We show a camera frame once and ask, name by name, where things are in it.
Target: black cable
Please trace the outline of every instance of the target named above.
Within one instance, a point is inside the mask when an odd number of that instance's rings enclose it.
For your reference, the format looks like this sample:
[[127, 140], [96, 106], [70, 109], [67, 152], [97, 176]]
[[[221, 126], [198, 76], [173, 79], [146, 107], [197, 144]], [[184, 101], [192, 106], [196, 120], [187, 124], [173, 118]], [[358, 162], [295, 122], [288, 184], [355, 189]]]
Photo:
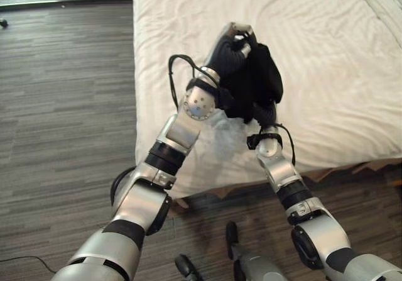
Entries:
[[196, 64], [194, 63], [193, 59], [191, 59], [189, 56], [187, 56], [187, 55], [172, 55], [172, 56], [170, 56], [169, 61], [168, 61], [170, 91], [171, 91], [171, 98], [173, 99], [173, 102], [175, 103], [176, 109], [178, 109], [178, 102], [177, 102], [175, 83], [173, 81], [173, 72], [171, 70], [172, 70], [172, 67], [173, 67], [173, 63], [177, 58], [180, 58], [180, 59], [186, 61], [188, 64], [190, 64], [190, 66], [193, 68], [193, 78], [195, 78], [195, 70], [198, 70], [201, 74], [204, 74], [208, 78], [210, 78], [212, 80], [212, 82], [216, 85], [216, 87], [219, 86], [218, 82], [210, 74], [208, 74], [206, 71], [204, 71], [200, 67], [196, 66]]
[[284, 129], [286, 131], [286, 133], [288, 134], [289, 140], [290, 140], [290, 146], [291, 146], [291, 163], [293, 164], [293, 166], [296, 165], [295, 145], [293, 144], [293, 140], [291, 139], [289, 130], [282, 124], [274, 123], [273, 126]]
[[52, 270], [47, 263], [40, 257], [38, 256], [21, 256], [21, 257], [14, 257], [14, 258], [10, 258], [10, 259], [4, 259], [4, 260], [0, 260], [0, 262], [6, 262], [6, 261], [11, 261], [11, 260], [17, 260], [17, 259], [24, 259], [24, 258], [35, 258], [38, 259], [39, 261], [42, 262], [42, 264], [46, 267], [46, 269], [51, 272], [51, 273], [56, 273], [55, 270]]
[[133, 171], [136, 168], [136, 166], [130, 167], [128, 169], [125, 169], [125, 171], [121, 172], [114, 180], [111, 185], [111, 202], [112, 206], [114, 204], [114, 196], [116, 195], [117, 187], [119, 187], [119, 184], [121, 180], [131, 171]]

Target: black cloth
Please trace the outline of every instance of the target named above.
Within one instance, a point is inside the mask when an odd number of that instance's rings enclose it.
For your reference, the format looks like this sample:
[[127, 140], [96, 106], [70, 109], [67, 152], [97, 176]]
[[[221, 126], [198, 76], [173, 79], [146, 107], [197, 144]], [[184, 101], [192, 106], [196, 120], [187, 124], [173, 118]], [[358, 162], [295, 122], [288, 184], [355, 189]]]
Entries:
[[245, 123], [254, 117], [254, 103], [263, 109], [279, 103], [283, 95], [282, 79], [266, 45], [258, 43], [251, 48], [244, 66], [220, 80], [234, 101], [222, 107], [228, 118], [243, 118]]

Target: wooden bed frame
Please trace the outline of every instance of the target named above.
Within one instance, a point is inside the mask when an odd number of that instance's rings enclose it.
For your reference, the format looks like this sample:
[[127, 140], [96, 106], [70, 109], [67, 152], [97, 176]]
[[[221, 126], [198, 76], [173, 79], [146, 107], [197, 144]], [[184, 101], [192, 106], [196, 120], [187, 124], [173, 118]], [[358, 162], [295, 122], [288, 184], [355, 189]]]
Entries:
[[[317, 170], [317, 171], [310, 171], [306, 173], [302, 173], [301, 175], [304, 177], [308, 177], [309, 179], [313, 180], [314, 182], [320, 182], [323, 180], [326, 176], [330, 175], [334, 171], [339, 171], [339, 170], [346, 170], [346, 169], [352, 169], [352, 174], [357, 174], [361, 170], [365, 168], [369, 168], [373, 171], [378, 171], [379, 169], [387, 166], [387, 165], [399, 165], [402, 163], [402, 158], [387, 158], [384, 160], [375, 160], [372, 162], [366, 162], [366, 163], [360, 163], [357, 165], [347, 165], [347, 166], [342, 166], [342, 167], [337, 167], [337, 168], [328, 168], [328, 169], [323, 169], [323, 170]], [[257, 185], [257, 184], [262, 184], [266, 182], [265, 180], [262, 181], [257, 181], [257, 182], [248, 182], [245, 184], [235, 184], [235, 185], [229, 185], [227, 187], [221, 187], [221, 188], [216, 188], [212, 190], [205, 191], [205, 193], [208, 194], [213, 194], [217, 196], [220, 199], [225, 198], [230, 192], [232, 192], [235, 189], [238, 188], [243, 188], [243, 187], [248, 187], [250, 185]], [[179, 205], [181, 208], [188, 209], [189, 205], [186, 203], [186, 201], [182, 198], [175, 199], [175, 203]], [[174, 216], [176, 214], [176, 210], [174, 208], [172, 209], [172, 212], [170, 215]]]

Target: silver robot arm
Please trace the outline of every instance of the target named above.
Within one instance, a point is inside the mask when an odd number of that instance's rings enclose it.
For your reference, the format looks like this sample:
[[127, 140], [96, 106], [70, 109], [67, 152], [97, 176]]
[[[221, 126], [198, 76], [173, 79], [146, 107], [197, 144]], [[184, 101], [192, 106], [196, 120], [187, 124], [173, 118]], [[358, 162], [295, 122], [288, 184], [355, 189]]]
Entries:
[[[277, 127], [263, 133], [278, 134]], [[275, 138], [256, 148], [257, 158], [286, 211], [293, 244], [300, 260], [322, 270], [331, 281], [401, 281], [402, 269], [371, 254], [358, 254], [331, 213], [314, 197], [294, 166], [283, 156]]]
[[112, 205], [110, 223], [95, 232], [52, 281], [133, 280], [144, 237], [159, 231], [170, 208], [165, 190], [194, 146], [202, 122], [215, 109], [214, 89], [220, 77], [238, 69], [251, 50], [231, 45], [237, 35], [254, 36], [250, 26], [229, 23], [219, 35], [196, 79], [187, 87], [178, 113], [168, 119], [144, 161], [131, 172]]

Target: bed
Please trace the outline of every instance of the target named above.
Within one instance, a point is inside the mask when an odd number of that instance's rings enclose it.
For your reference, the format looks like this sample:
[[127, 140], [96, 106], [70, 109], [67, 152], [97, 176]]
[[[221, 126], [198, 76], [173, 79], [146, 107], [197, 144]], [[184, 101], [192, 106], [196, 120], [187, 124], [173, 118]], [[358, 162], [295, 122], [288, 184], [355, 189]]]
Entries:
[[[301, 173], [402, 157], [402, 10], [395, 0], [133, 0], [136, 160], [175, 113], [167, 62], [201, 65], [222, 27], [253, 26], [283, 79], [278, 119]], [[176, 63], [178, 95], [191, 70]], [[265, 179], [243, 124], [216, 110], [177, 174], [174, 198]], [[285, 133], [283, 152], [291, 157]]]

